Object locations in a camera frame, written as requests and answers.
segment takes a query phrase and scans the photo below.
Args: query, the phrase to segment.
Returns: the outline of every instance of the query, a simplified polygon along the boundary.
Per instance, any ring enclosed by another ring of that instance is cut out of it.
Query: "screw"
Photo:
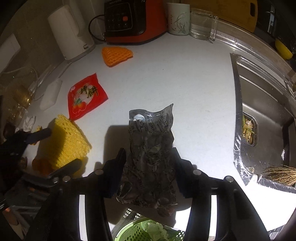
[[[226,181],[231,183],[231,182],[234,181],[234,179],[233,179],[233,177],[231,177],[231,176],[227,176],[227,177],[226,177]]]
[[[64,176],[64,177],[63,177],[63,181],[64,181],[64,182],[68,182],[68,181],[70,181],[70,179],[71,179],[71,178],[70,178],[69,176]]]
[[[195,170],[193,170],[193,174],[194,175],[201,175],[201,173],[202,173],[202,171],[201,170],[199,170],[199,169],[195,169]]]
[[[99,176],[99,175],[102,175],[104,171],[102,169],[97,169],[94,171],[94,173]]]

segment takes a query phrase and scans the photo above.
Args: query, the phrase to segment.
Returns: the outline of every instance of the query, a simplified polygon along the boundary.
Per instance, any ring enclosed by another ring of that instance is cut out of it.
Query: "ceramic cup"
[[[190,5],[167,3],[168,32],[174,35],[188,35],[190,31]]]

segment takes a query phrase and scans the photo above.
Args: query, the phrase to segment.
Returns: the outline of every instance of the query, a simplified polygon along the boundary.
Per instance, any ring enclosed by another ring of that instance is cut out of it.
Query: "yellow bowl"
[[[283,58],[283,59],[290,59],[292,58],[293,54],[291,53],[291,51],[278,39],[276,39],[276,49],[279,53],[279,55]]]

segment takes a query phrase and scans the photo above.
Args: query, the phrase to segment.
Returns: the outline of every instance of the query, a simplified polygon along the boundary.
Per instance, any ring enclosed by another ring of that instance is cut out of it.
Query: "power cord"
[[[90,22],[89,22],[89,33],[90,33],[90,35],[93,36],[96,40],[99,40],[99,41],[102,41],[102,42],[106,42],[106,40],[104,40],[104,39],[99,39],[98,37],[96,37],[96,36],[91,32],[91,23],[92,23],[92,21],[94,21],[96,18],[98,18],[98,17],[102,17],[102,16],[105,16],[105,14],[100,14],[100,15],[98,15],[98,16],[95,16],[95,17],[92,18],[92,20],[90,20]]]
[[[11,74],[11,73],[14,73],[14,72],[16,72],[16,71],[19,71],[19,70],[21,70],[21,69],[25,69],[25,68],[30,68],[30,69],[32,69],[32,70],[34,70],[34,72],[35,72],[35,75],[36,75],[36,86],[35,86],[35,89],[34,89],[34,94],[33,94],[33,100],[34,101],[36,101],[36,100],[38,100],[38,99],[40,99],[42,96],[40,96],[38,99],[35,99],[35,94],[36,94],[36,91],[37,91],[37,88],[38,88],[38,74],[37,74],[37,71],[36,71],[36,69],[34,69],[33,67],[31,67],[31,66],[25,66],[25,67],[21,67],[21,68],[18,68],[18,69],[15,69],[15,70],[12,70],[12,71],[8,71],[8,72],[3,72],[3,74]]]

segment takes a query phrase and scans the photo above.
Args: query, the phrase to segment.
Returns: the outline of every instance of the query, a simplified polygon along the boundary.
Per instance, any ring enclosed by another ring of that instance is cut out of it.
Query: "kitchen countertop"
[[[220,41],[210,43],[191,36],[166,33],[149,43],[128,46],[133,51],[133,58],[109,68],[101,56],[105,45],[97,45],[92,52],[68,67],[60,77],[62,86],[54,106],[41,111],[41,100],[30,105],[27,116],[36,116],[33,130],[37,126],[47,127],[58,114],[69,117],[68,91],[83,78],[97,73],[109,99],[75,121],[92,145],[83,176],[114,158],[120,147],[129,150],[127,128],[130,110],[155,112],[173,103],[173,146],[177,147],[180,156],[210,177],[223,179],[227,175],[233,176],[267,230],[288,221],[296,207],[296,195],[261,186],[255,179],[244,186],[233,164],[236,99],[230,53],[240,53],[238,50]],[[36,96],[58,76],[61,68],[50,74]],[[26,149],[29,162],[34,159],[37,149],[38,144]],[[210,236],[215,236],[215,197],[212,200]],[[176,220],[170,217],[157,221],[185,230],[190,204],[188,206],[188,201],[180,197],[179,201],[184,202],[184,206],[179,207],[184,210],[176,213]],[[123,209],[115,199],[109,203],[106,210],[112,228],[117,219],[108,210]],[[154,210],[132,209],[158,218]]]

